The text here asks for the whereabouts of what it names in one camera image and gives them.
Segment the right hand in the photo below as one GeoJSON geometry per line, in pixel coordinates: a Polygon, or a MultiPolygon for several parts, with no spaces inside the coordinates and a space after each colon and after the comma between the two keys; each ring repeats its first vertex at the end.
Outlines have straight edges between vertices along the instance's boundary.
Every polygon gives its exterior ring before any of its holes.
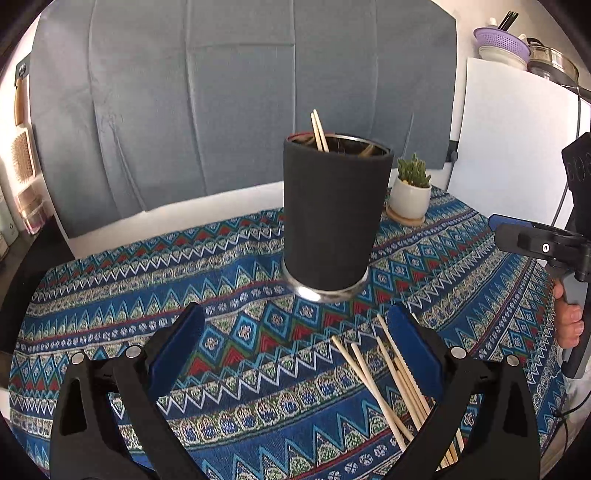
{"type": "Polygon", "coordinates": [[[554,281],[553,296],[555,309],[555,337],[562,349],[571,349],[579,344],[584,331],[582,309],[570,305],[564,298],[564,287],[559,280],[554,281]]]}

